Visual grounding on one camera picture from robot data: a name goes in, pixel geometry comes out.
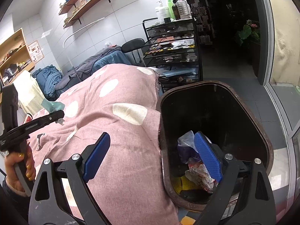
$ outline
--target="door frame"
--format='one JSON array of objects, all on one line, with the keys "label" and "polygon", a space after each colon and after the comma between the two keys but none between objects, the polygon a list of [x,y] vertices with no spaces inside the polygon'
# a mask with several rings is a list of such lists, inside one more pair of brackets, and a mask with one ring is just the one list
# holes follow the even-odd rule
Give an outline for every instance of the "door frame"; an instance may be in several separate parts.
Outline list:
[{"label": "door frame", "polygon": [[273,14],[269,0],[255,0],[259,24],[261,29],[261,46],[260,46],[260,60],[258,70],[258,81],[261,85],[266,83],[266,74],[268,72],[268,65],[273,62],[274,54],[274,25]]}]

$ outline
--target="cloth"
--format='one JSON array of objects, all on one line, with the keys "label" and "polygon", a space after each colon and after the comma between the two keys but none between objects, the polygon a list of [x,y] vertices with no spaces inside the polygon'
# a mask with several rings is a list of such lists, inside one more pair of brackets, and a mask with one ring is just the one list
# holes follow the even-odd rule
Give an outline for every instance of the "cloth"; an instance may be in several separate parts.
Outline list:
[{"label": "cloth", "polygon": [[10,201],[15,209],[26,221],[28,221],[30,197],[22,197],[19,194],[16,194],[12,189],[9,188],[8,184],[6,183],[6,179],[3,180],[2,188],[4,193],[10,198]]},{"label": "cloth", "polygon": [[126,64],[131,65],[131,62],[127,59],[125,54],[122,51],[114,51],[110,53],[109,55],[106,55],[100,59],[98,59],[93,67],[92,67],[92,73],[96,72],[97,70],[101,69],[107,64]]},{"label": "cloth", "polygon": [[[83,61],[78,67],[75,68],[76,71],[77,71],[78,76],[82,80],[86,80],[89,76],[92,75],[92,67],[98,59],[100,59],[104,56],[107,56],[107,55],[109,55],[110,53],[112,53],[114,51],[120,51],[120,50],[121,50],[121,47],[117,46],[117,47],[104,48],[101,51],[97,52],[94,56],[89,57],[88,59]],[[55,87],[55,89],[56,90],[61,90],[61,89],[65,88],[72,78],[77,78],[77,75],[74,72],[74,70],[70,70],[63,77],[61,82]]]},{"label": "cloth", "polygon": [[[67,160],[107,132],[110,149],[88,182],[106,217],[112,224],[178,225],[162,179],[158,87],[158,75],[150,69],[109,64],[64,92],[58,99],[66,105],[64,126],[51,123],[30,135],[37,171],[45,158]],[[45,114],[42,109],[34,118]],[[67,182],[64,187],[70,190]],[[66,193],[73,214],[80,217]]]},{"label": "cloth", "polygon": [[40,111],[45,99],[39,84],[28,71],[23,71],[13,82],[19,99],[19,106],[25,113],[30,113],[32,116]]},{"label": "cloth", "polygon": [[62,80],[62,74],[53,65],[36,70],[32,76],[36,78],[44,96],[51,100],[55,96],[55,86]]}]

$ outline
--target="poster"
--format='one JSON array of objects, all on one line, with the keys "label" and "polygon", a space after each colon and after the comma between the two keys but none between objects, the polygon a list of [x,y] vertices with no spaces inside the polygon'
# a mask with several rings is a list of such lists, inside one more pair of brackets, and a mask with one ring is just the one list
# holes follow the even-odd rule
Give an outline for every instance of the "poster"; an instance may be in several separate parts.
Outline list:
[{"label": "poster", "polygon": [[42,60],[44,58],[44,54],[42,52],[42,49],[40,48],[40,45],[38,44],[38,41],[34,41],[29,46],[27,46],[28,52],[30,54],[31,60],[36,64],[38,61]]}]

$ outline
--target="black trash bin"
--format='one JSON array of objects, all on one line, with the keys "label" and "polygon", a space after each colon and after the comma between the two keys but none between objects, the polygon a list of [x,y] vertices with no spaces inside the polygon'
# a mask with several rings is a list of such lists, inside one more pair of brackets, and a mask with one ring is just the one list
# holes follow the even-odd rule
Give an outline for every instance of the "black trash bin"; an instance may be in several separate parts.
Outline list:
[{"label": "black trash bin", "polygon": [[[186,132],[202,131],[224,153],[237,159],[259,158],[267,174],[273,165],[273,147],[260,123],[234,90],[218,81],[203,81],[167,91],[158,101],[161,112],[159,142],[162,154],[165,189],[175,204],[190,211],[201,212],[210,195],[203,190],[178,195],[172,184],[188,165],[180,161],[177,139]],[[235,204],[242,179],[237,180],[230,205]]]}]

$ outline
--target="doorway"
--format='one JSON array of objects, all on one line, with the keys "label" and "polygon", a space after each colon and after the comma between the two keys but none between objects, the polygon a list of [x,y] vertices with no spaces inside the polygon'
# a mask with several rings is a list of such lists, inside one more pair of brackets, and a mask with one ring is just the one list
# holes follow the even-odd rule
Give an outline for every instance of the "doorway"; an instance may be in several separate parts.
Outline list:
[{"label": "doorway", "polygon": [[260,23],[255,0],[187,0],[197,19],[204,79],[256,80]]}]

